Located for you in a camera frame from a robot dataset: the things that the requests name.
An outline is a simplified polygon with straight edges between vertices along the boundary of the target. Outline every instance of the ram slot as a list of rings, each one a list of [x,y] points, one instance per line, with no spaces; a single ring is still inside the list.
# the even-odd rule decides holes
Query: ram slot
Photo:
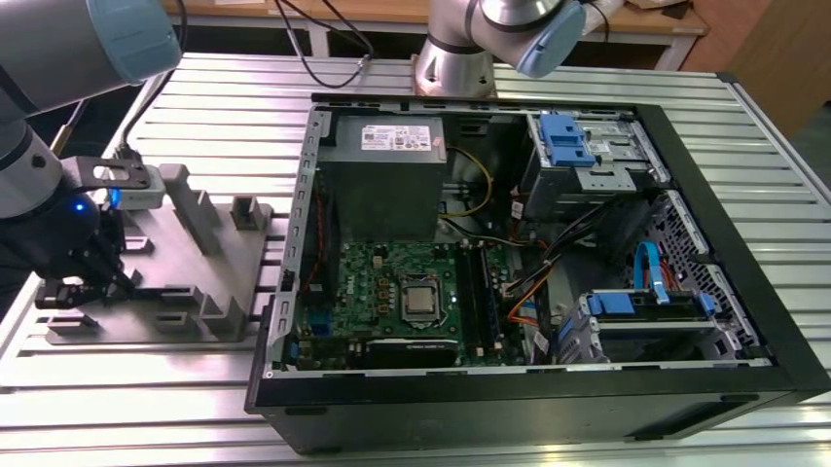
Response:
[[[474,253],[477,255],[477,266],[481,269],[479,276],[482,277],[483,308],[479,310],[479,315],[482,316],[481,334],[486,347],[494,348],[494,342],[499,339],[501,335],[494,276],[491,274],[489,256],[485,248],[475,248]]]
[[[457,287],[463,317],[465,347],[471,356],[478,349],[493,348],[499,336],[497,299],[485,250],[479,247],[457,250]]]

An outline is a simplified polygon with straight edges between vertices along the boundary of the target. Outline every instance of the light blue robot joint cap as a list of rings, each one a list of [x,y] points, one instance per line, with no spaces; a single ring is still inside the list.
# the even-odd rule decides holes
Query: light blue robot joint cap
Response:
[[[159,0],[87,0],[107,57],[134,86],[174,69],[182,50]]]
[[[530,78],[542,78],[555,71],[583,37],[586,11],[574,0],[566,2],[534,38],[517,65],[517,71]]]

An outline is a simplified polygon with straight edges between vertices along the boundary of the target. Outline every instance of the blue led light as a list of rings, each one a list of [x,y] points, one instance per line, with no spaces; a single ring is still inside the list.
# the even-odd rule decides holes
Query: blue led light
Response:
[[[122,190],[112,189],[110,191],[110,203],[114,206],[114,209],[119,208],[119,204],[122,204]]]

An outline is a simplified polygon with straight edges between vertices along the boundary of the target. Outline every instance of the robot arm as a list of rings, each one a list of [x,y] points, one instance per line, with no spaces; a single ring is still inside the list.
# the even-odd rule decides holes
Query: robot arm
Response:
[[[42,277],[94,284],[86,300],[130,288],[119,213],[86,192],[150,182],[138,162],[60,161],[24,119],[171,70],[179,45],[159,0],[0,0],[0,44],[0,243]]]
[[[542,78],[565,61],[585,24],[577,0],[433,0],[429,36],[415,66],[418,92],[493,95],[493,55],[522,74]]]

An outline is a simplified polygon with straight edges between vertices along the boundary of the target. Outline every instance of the power supply label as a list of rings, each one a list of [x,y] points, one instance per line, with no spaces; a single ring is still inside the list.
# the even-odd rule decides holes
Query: power supply label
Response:
[[[369,125],[362,131],[365,151],[430,151],[430,126]]]

